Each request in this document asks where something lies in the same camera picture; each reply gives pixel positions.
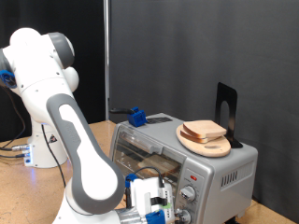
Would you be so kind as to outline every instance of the toaster oven door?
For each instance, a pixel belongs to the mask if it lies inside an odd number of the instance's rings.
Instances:
[[[127,176],[145,166],[158,168],[166,183],[172,185],[176,195],[182,164],[185,157],[171,148],[163,146],[145,135],[120,126],[113,148],[112,160]],[[152,169],[144,169],[136,174],[139,178],[158,176]]]

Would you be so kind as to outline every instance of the bread slice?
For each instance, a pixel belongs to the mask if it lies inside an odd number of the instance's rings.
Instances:
[[[184,131],[195,138],[220,137],[226,130],[212,120],[196,120],[184,122]]]
[[[179,130],[180,130],[180,135],[183,136],[184,138],[187,138],[195,143],[207,143],[209,141],[212,141],[218,137],[209,137],[209,138],[196,138],[190,134],[188,134],[184,128],[183,128],[183,125],[179,125]]]

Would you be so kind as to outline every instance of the red light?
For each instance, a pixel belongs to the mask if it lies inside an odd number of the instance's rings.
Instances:
[[[196,178],[194,175],[191,175],[190,178],[191,178],[192,180],[194,180],[194,181],[197,180],[197,178]]]

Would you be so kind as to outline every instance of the black cable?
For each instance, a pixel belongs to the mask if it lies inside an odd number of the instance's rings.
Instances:
[[[1,147],[0,150],[2,151],[12,151],[10,147]]]
[[[160,188],[164,187],[164,183],[163,183],[163,178],[162,178],[161,172],[160,172],[160,170],[158,168],[156,168],[154,166],[145,166],[145,167],[142,167],[139,170],[136,170],[134,172],[134,174],[137,174],[139,171],[144,170],[144,169],[153,169],[153,170],[157,171],[158,174],[159,174],[159,185],[160,185]]]
[[[25,154],[19,154],[16,156],[4,156],[4,155],[0,155],[0,157],[4,157],[4,158],[23,158],[25,157]]]
[[[8,90],[6,87],[1,87],[1,88],[2,88],[2,89],[7,93],[7,95],[9,96],[9,99],[10,99],[12,105],[13,105],[13,108],[15,109],[15,112],[16,112],[16,114],[18,115],[18,117],[20,118],[21,123],[22,123],[22,130],[21,130],[21,132],[20,132],[17,136],[15,136],[10,142],[8,142],[6,145],[4,145],[3,147],[0,147],[0,149],[3,149],[3,148],[5,148],[5,147],[7,147],[9,144],[11,144],[11,143],[12,143],[14,140],[16,140],[18,137],[20,137],[20,136],[23,134],[23,132],[25,131],[26,126],[25,126],[25,121],[24,121],[24,119],[21,117],[21,114],[19,113],[19,111],[18,111],[18,109],[17,109],[17,107],[16,107],[16,104],[15,104],[15,102],[14,102],[14,100],[13,100],[13,98],[12,98],[12,95],[10,94],[9,90]]]
[[[55,161],[56,161],[56,163],[57,163],[57,165],[58,165],[58,167],[59,167],[60,174],[62,175],[62,179],[63,179],[63,181],[64,181],[64,188],[65,188],[65,180],[64,180],[64,173],[63,173],[62,167],[60,166],[60,164],[59,164],[59,162],[57,161],[57,159],[56,159],[54,153],[53,153],[52,150],[50,149],[50,145],[49,145],[49,142],[48,142],[48,140],[47,140],[47,136],[46,136],[46,134],[45,134],[45,129],[44,129],[44,125],[43,125],[43,124],[41,125],[41,129],[43,130],[43,134],[44,134],[44,137],[45,137],[45,141],[46,141],[46,143],[47,143],[47,146],[48,146],[48,149],[49,149],[49,151],[50,151],[50,154],[52,154],[53,158],[55,159]]]

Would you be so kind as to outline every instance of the toaster oven window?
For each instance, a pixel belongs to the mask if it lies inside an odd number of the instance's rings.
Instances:
[[[113,161],[120,167],[124,176],[145,166],[158,168],[164,181],[172,185],[173,195],[176,195],[181,163],[169,158],[164,153],[162,155],[156,153],[149,154],[136,144],[132,144],[132,142],[126,141],[119,136],[116,141]],[[152,169],[145,169],[139,171],[137,176],[143,179],[158,176],[158,173]]]

